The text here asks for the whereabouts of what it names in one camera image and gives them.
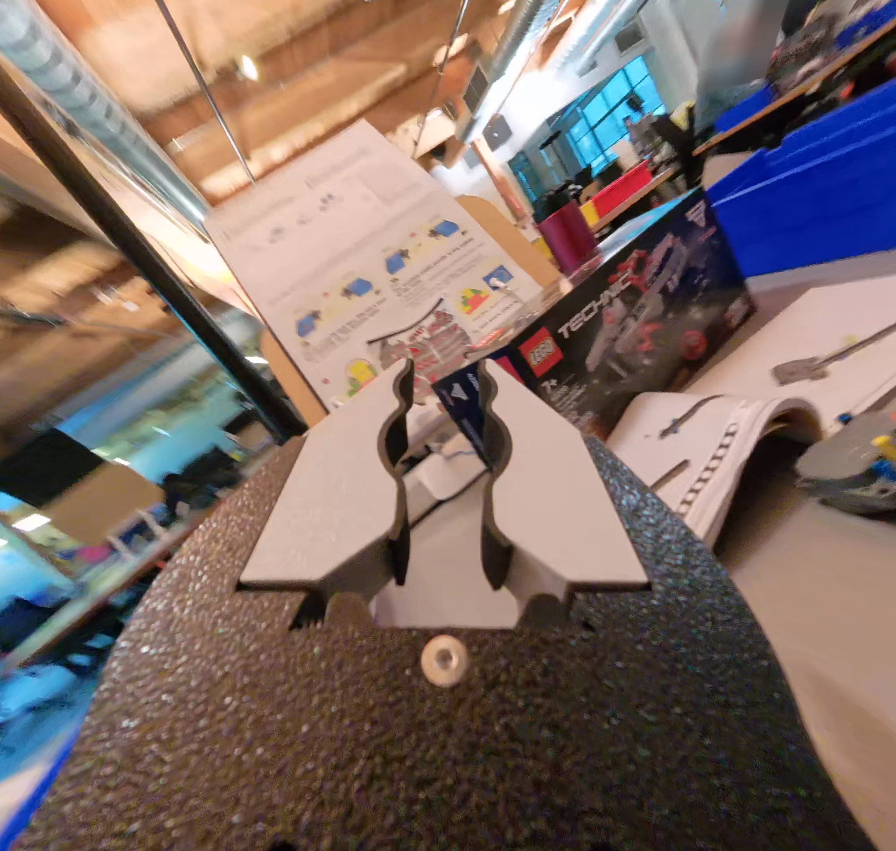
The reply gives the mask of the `red storage bin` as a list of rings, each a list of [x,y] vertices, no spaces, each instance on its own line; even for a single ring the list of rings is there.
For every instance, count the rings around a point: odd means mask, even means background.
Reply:
[[[591,205],[597,218],[606,217],[622,206],[636,193],[646,189],[654,179],[651,166],[646,161],[638,162],[620,178],[602,188],[592,199]]]

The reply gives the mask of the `brown cardboard panel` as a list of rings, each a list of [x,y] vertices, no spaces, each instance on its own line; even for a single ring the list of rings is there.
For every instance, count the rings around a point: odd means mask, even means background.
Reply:
[[[493,203],[467,195],[454,199],[541,288],[560,280],[560,271]]]

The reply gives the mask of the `large blue storage bin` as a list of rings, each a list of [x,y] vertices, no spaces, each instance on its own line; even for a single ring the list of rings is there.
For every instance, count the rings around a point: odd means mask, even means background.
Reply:
[[[788,134],[766,152],[770,166],[827,155],[895,128],[895,79]]]
[[[745,277],[892,251],[894,128],[779,162],[759,151],[707,195]]]

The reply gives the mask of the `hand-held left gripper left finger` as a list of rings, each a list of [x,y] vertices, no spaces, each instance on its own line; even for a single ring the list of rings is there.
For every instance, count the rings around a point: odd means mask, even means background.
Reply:
[[[409,448],[414,368],[398,360],[308,431],[240,588],[371,601],[405,584],[409,508],[398,464]]]

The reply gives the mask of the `grey toy brick assembly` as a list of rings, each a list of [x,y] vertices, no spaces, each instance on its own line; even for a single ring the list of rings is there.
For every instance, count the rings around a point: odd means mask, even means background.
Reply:
[[[813,444],[794,466],[797,487],[857,516],[895,510],[895,422],[885,412],[843,415],[840,430]]]

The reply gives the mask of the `white instruction booklet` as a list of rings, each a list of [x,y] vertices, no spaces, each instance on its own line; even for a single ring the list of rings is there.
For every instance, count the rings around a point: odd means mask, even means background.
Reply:
[[[895,277],[806,291],[687,392],[644,393],[607,445],[707,546],[771,434],[809,448],[843,415],[894,416]]]

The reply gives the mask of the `small blue storage bin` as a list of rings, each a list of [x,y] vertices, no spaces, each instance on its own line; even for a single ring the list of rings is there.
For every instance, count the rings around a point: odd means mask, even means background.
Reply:
[[[746,120],[753,118],[766,107],[773,105],[777,100],[775,90],[768,84],[761,87],[743,100],[725,110],[714,121],[715,133],[720,134],[730,131]]]

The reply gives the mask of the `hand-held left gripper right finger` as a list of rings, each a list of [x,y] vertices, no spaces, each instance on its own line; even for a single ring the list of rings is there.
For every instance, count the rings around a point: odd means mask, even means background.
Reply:
[[[477,365],[489,476],[481,564],[521,618],[566,618],[574,596],[649,590],[584,436],[497,362]]]

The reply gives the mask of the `wooden background table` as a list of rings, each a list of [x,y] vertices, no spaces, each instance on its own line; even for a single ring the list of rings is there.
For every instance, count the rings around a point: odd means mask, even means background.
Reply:
[[[894,50],[895,19],[881,25],[874,32],[858,38],[855,44],[841,51],[837,58],[823,69],[807,77],[785,95],[769,101],[766,106],[722,132],[717,132],[693,151],[695,158],[703,158],[718,146],[730,147],[734,139],[763,137],[775,131],[787,120],[802,113],[809,102],[820,99],[836,89],[847,76],[864,70],[874,60],[889,55]]]

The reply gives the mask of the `maroon cup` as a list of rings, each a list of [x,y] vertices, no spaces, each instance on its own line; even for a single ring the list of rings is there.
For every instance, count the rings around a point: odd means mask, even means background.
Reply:
[[[566,276],[599,255],[599,245],[575,198],[535,222],[559,270]]]

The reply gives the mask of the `black toy set box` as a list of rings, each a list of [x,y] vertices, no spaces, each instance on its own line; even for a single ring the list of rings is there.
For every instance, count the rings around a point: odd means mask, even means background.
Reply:
[[[495,361],[578,430],[605,440],[633,399],[688,384],[754,301],[705,190],[634,218],[433,383],[484,456],[477,364]]]

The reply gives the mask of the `white printed instruction poster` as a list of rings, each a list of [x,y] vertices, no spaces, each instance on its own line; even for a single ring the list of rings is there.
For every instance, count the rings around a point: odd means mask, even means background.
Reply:
[[[546,289],[454,198],[361,120],[215,207],[205,226],[330,411],[384,372],[366,341],[409,326],[439,299],[473,351]]]

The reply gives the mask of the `clear bag with red pieces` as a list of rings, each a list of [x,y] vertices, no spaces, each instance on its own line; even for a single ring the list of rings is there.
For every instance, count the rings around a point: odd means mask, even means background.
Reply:
[[[435,397],[434,383],[466,363],[473,339],[441,298],[417,321],[370,339],[365,346],[382,371],[398,360],[412,361],[413,399],[424,405]]]

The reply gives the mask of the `black metal pole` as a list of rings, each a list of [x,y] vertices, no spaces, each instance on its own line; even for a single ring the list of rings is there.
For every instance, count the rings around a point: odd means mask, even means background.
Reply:
[[[284,398],[249,364],[235,344],[186,289],[112,196],[52,128],[6,67],[1,68],[1,110],[65,190],[147,281],[220,369],[243,391],[272,435],[283,445],[308,427]]]

